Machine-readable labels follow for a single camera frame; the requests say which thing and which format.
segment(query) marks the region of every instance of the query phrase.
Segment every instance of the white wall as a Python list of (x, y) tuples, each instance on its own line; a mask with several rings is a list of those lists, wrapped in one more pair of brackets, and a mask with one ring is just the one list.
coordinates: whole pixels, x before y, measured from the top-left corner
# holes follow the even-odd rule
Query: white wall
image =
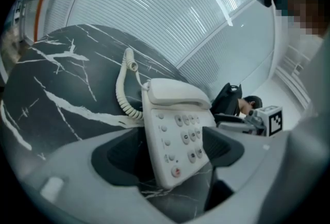
[(275, 75), (253, 92), (261, 98), (263, 106), (283, 108), (283, 129), (292, 129), (300, 120), (303, 108), (289, 88)]
[(274, 27), (275, 27), (275, 39), (274, 39), (274, 53), (272, 59), (272, 66), (269, 71), (269, 78), (271, 78), (275, 72), (276, 66), (284, 57), (288, 49), (288, 19), (287, 17), (281, 17), (280, 12), (275, 10), (274, 3), (272, 1), (273, 14), (274, 14)]
[(76, 0), (68, 25), (132, 34), (214, 99), (227, 82), (237, 85), (253, 73), (244, 85), (252, 92), (268, 78), (273, 20), (272, 9), (256, 0)]

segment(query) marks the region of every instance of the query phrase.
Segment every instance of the white telephone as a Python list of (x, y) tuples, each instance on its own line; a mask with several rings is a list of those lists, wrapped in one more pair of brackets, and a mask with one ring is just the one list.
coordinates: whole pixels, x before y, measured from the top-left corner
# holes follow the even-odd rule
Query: white telephone
[[(155, 78), (141, 87), (145, 134), (156, 182), (170, 189), (209, 161), (203, 150), (202, 127), (216, 125), (209, 111), (211, 103), (200, 89), (173, 79)], [(127, 104), (122, 105), (127, 111)], [(134, 111), (128, 112), (142, 118), (140, 111)]]

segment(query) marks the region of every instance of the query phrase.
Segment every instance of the black marble table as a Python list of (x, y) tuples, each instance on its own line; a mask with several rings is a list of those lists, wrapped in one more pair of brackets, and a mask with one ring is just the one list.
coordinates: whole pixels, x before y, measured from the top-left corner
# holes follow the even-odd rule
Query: black marble table
[[(3, 101), (2, 145), (19, 180), (59, 147), (112, 131), (142, 127), (120, 109), (115, 85), (123, 53), (134, 50), (142, 83), (163, 77), (186, 81), (158, 51), (135, 37), (99, 25), (75, 25), (44, 36), (29, 48), (8, 79)], [(141, 88), (127, 72), (125, 93), (142, 109)], [(203, 214), (212, 167), (163, 190), (141, 183), (151, 204), (176, 222)]]

